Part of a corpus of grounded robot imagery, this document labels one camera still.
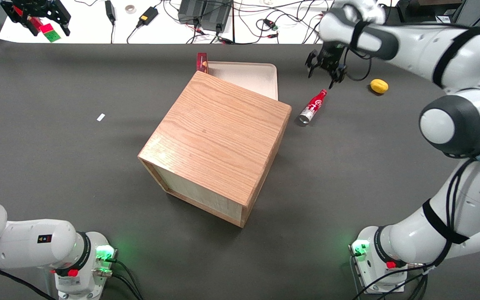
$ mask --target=lemon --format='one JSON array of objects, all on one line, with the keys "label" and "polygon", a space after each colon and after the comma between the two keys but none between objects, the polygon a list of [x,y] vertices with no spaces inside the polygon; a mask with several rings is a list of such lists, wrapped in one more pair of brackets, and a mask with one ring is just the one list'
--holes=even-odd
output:
[{"label": "lemon", "polygon": [[370,82],[370,87],[375,93],[383,94],[385,91],[388,91],[388,83],[381,79],[374,79]]}]

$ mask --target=silver connector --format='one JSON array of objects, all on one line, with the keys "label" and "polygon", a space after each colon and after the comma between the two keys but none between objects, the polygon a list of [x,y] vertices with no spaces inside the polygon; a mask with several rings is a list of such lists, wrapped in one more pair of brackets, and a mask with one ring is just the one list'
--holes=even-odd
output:
[{"label": "silver connector", "polygon": [[409,268],[421,268],[424,267],[425,264],[408,264]]},{"label": "silver connector", "polygon": [[108,270],[105,268],[97,268],[94,271],[92,271],[92,274],[94,274],[94,276],[110,278],[112,277],[112,270]]}]

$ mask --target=black power adapter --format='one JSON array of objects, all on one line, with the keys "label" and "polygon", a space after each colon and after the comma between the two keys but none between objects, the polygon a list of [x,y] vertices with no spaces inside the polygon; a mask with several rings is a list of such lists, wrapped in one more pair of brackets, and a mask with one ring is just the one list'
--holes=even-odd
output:
[{"label": "black power adapter", "polygon": [[116,22],[116,11],[114,10],[114,6],[110,0],[105,1],[105,11],[107,13],[107,17],[110,20],[110,23],[114,26]]},{"label": "black power adapter", "polygon": [[151,23],[151,21],[153,21],[153,19],[157,15],[158,10],[152,6],[149,6],[149,8],[147,8],[147,11],[145,11],[138,19],[137,28],[140,28],[143,25],[149,25],[149,23]]}]

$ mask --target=wood grain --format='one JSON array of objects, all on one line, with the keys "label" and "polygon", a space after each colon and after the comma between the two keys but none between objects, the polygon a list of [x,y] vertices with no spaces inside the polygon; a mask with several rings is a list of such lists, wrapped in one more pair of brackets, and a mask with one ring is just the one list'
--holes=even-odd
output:
[{"label": "wood grain", "polygon": [[[247,216],[237,219],[233,205],[217,201],[238,203],[242,215],[248,215],[291,110],[287,104],[196,72],[138,157],[144,165],[168,172],[155,173],[146,166],[165,191],[174,190],[245,223]],[[187,187],[187,182],[203,189]]]}]

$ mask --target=white table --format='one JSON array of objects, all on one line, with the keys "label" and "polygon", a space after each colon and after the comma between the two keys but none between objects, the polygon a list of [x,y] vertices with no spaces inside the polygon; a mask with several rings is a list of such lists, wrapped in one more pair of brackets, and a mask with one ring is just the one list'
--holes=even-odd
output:
[{"label": "white table", "polygon": [[[45,23],[51,23],[55,31],[59,33],[62,37],[60,40],[57,40],[55,43],[95,43],[95,44],[108,44],[110,43],[110,33],[112,30],[112,25],[105,15],[105,0],[97,0],[97,2],[92,6],[87,6],[85,4],[75,2],[74,0],[61,0],[64,6],[67,8],[69,13],[72,15],[70,20],[69,29],[72,31],[70,36],[65,36],[62,32],[60,26],[48,19],[42,19]],[[80,0],[87,2],[88,4],[93,3],[94,0]],[[177,10],[174,9],[167,1],[162,1],[159,4],[159,0],[111,0],[112,4],[116,8],[116,27],[114,31],[114,43],[126,43],[126,39],[132,30],[135,28],[135,25],[138,22],[138,18],[149,6],[157,6],[158,16],[147,26],[143,26],[133,34],[130,39],[131,44],[184,44],[189,38],[194,34],[194,31],[184,24],[179,24],[179,22],[174,21],[171,17],[167,15],[166,11],[175,19],[177,19]],[[171,0],[171,4],[176,8],[179,7],[181,0]],[[240,7],[239,4],[235,4],[235,8],[240,8],[245,11],[252,12],[238,12],[234,11],[235,15],[235,36],[236,42],[238,43],[249,43],[254,42],[258,38],[253,36],[246,25],[241,21],[244,20],[252,32],[255,34],[260,34],[260,30],[255,26],[255,22],[258,19],[264,19],[269,12],[272,10],[256,12],[262,10],[262,7],[249,6],[250,4],[254,5],[267,5],[265,3],[272,3],[267,6],[278,6],[288,3],[297,2],[297,0],[235,0],[235,2],[242,3]],[[315,17],[316,15],[321,14],[322,11],[327,10],[327,5],[331,5],[333,0],[315,0],[312,2],[310,10],[304,18],[306,23],[314,17],[312,20],[311,26],[318,22],[317,20],[320,17]],[[390,0],[379,0],[379,3],[390,4]],[[393,0],[392,5],[395,5],[398,0]],[[302,18],[307,12],[307,8],[311,2],[305,1],[301,3],[299,16]],[[137,11],[132,15],[125,12],[125,7],[127,5],[133,5],[136,7]],[[285,13],[290,15],[296,14],[299,3],[292,4],[290,6],[279,8]],[[270,15],[268,19],[274,21],[282,13],[274,12]],[[282,44],[301,44],[305,38],[305,33],[308,30],[308,27],[304,23],[296,23],[287,16],[282,16],[276,22],[276,25],[279,27],[279,42]],[[232,39],[233,37],[232,29],[232,17],[229,18],[227,26],[225,27],[224,32],[220,34],[223,38]],[[205,33],[210,34],[209,36],[200,36],[196,38],[194,43],[209,43],[215,32],[205,31]],[[273,31],[263,32],[263,36],[275,33]],[[19,43],[47,43],[48,40],[40,33],[38,36],[33,36],[28,29],[21,26],[19,23],[12,23],[10,19],[7,18],[3,28],[0,32],[0,39],[9,40],[11,42]],[[316,39],[316,34],[312,34],[307,43],[313,43]],[[275,44],[277,43],[276,38],[261,38],[258,42],[259,44]]]}]

